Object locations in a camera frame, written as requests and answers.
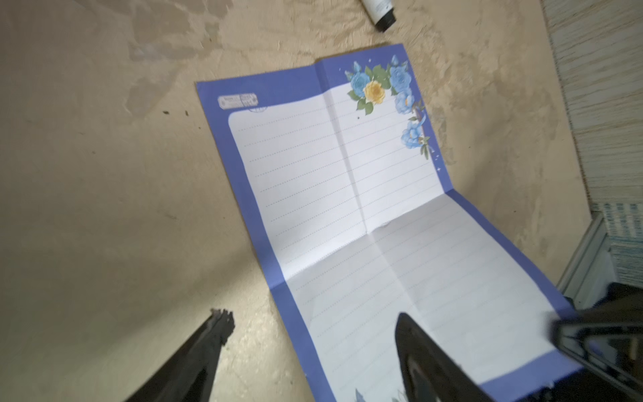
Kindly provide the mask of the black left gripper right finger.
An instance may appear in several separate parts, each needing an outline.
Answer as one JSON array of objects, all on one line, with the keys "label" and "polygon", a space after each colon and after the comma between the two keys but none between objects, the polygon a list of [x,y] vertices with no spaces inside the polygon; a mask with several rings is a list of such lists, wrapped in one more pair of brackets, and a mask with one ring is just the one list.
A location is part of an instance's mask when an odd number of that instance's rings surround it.
[{"label": "black left gripper right finger", "polygon": [[492,402],[407,313],[398,316],[395,343],[407,400]]}]

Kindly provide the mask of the blue floral letter paper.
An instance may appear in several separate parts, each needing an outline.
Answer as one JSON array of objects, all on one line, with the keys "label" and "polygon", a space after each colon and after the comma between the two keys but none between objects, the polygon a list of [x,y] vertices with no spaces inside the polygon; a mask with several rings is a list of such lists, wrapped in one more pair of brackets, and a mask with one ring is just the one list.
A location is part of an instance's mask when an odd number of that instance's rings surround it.
[{"label": "blue floral letter paper", "polygon": [[453,187],[402,45],[197,85],[271,294],[317,401],[403,401],[407,313],[496,401],[579,365],[571,306]]}]

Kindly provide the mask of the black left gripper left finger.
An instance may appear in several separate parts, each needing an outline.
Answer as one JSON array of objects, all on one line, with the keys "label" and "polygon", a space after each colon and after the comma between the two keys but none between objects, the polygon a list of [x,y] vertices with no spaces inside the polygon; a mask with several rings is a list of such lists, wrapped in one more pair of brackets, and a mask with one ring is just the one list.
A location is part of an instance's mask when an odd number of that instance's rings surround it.
[{"label": "black left gripper left finger", "polygon": [[234,328],[233,313],[213,309],[202,325],[127,402],[208,402],[221,351]]}]

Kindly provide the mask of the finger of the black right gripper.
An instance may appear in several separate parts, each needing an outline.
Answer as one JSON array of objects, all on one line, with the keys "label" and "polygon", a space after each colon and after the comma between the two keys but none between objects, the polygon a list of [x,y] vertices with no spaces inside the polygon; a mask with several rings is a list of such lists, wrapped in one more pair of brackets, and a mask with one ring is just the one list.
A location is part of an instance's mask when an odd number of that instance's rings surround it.
[{"label": "finger of the black right gripper", "polygon": [[561,353],[628,399],[642,398],[641,293],[553,322],[551,340]]}]

